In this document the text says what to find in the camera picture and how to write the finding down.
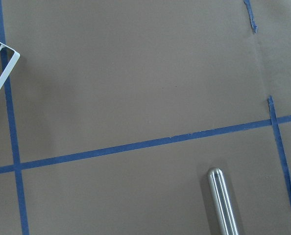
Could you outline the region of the steel muddler with black tip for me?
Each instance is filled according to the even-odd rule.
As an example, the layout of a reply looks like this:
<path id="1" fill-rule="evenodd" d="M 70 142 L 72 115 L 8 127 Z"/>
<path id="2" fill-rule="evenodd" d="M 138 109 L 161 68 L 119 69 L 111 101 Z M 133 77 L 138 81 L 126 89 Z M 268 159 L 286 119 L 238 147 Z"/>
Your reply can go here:
<path id="1" fill-rule="evenodd" d="M 208 171 L 208 182 L 222 235 L 239 235 L 230 194 L 223 171 L 214 167 Z"/>

